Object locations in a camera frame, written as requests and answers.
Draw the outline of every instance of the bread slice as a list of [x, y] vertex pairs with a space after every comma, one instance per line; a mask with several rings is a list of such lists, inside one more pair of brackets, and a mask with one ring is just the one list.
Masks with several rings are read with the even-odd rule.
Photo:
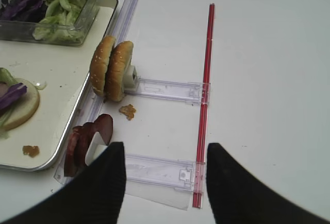
[[16, 80], [27, 86], [27, 92], [13, 104], [14, 109], [3, 124], [2, 128], [4, 130], [14, 129], [28, 121], [34, 115], [40, 103], [39, 92], [31, 82], [21, 78], [16, 78]]
[[104, 86], [107, 100], [120, 102], [124, 98], [123, 77], [130, 65], [133, 47], [133, 42], [124, 41], [112, 50]]
[[105, 36], [98, 44], [89, 67], [90, 82], [93, 91], [98, 96], [104, 96], [105, 76], [108, 70], [109, 58], [116, 38]]

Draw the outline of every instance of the food crumb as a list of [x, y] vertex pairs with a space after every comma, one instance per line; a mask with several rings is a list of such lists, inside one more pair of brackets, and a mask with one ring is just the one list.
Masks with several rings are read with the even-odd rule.
[[39, 147], [38, 146], [23, 146], [23, 154], [28, 155], [32, 158], [39, 154]]
[[134, 113], [136, 113], [136, 109], [129, 104], [127, 106], [120, 107], [119, 112], [123, 113], [128, 120], [132, 120], [132, 118], [134, 118]]

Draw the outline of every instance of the white table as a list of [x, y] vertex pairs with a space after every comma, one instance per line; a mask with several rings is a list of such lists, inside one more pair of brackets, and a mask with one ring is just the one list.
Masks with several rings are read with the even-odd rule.
[[[214, 2], [207, 141], [220, 142], [270, 188], [330, 220], [327, 1], [140, 0], [127, 38], [136, 44], [141, 75], [201, 81], [208, 5]], [[153, 59], [168, 64], [150, 71], [157, 66]], [[198, 113], [197, 108], [192, 114], [197, 120], [185, 124], [192, 132], [180, 136], [180, 144], [178, 140], [164, 144], [160, 137], [162, 143], [148, 153], [194, 160]], [[151, 129], [150, 136], [156, 137], [157, 127]], [[158, 140], [136, 140], [125, 146], [143, 154], [151, 142]], [[59, 189], [53, 174], [53, 168], [38, 173], [0, 170], [0, 220]], [[206, 194], [203, 209], [188, 211], [126, 195], [119, 223], [133, 221], [214, 223]]]

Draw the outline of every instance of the white surface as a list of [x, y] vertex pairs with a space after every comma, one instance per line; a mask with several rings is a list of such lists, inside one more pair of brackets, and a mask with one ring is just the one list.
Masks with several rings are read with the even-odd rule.
[[[10, 130], [8, 139], [0, 140], [0, 164], [34, 168], [52, 157], [112, 14], [113, 8], [100, 8], [80, 47], [0, 41], [0, 67], [33, 84], [47, 82], [39, 91], [40, 105], [32, 118]], [[23, 155], [24, 145], [39, 146], [40, 154]]]
[[[212, 2], [216, 21], [207, 140], [220, 142], [287, 199], [330, 220], [328, 0], [140, 0], [128, 35], [135, 42], [139, 75], [201, 81]], [[138, 112], [122, 135], [126, 150], [193, 160], [198, 109], [189, 109], [191, 116], [183, 119], [189, 106], [181, 105], [183, 110], [168, 120], [157, 115], [162, 104], [136, 99]], [[178, 106], [167, 103], [166, 110]], [[152, 113], [144, 119], [147, 110]], [[114, 117], [114, 136], [125, 121]], [[128, 131], [136, 138], [128, 140]], [[0, 170], [0, 199], [6, 199], [0, 201], [0, 217], [50, 194], [58, 186], [51, 176]], [[206, 197], [202, 210], [180, 211], [125, 195], [119, 223], [132, 222], [214, 223]]]

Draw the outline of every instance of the white tray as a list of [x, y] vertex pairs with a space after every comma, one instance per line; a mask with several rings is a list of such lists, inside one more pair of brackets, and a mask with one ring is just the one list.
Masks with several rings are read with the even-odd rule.
[[[0, 140], [0, 167], [33, 171], [55, 161], [62, 134], [80, 100], [91, 57], [117, 4], [118, 0], [101, 0], [102, 7], [80, 47], [0, 41], [0, 67], [34, 84], [47, 82], [34, 116], [9, 131], [8, 139]], [[34, 158], [23, 155], [24, 145], [39, 146], [40, 154]]]

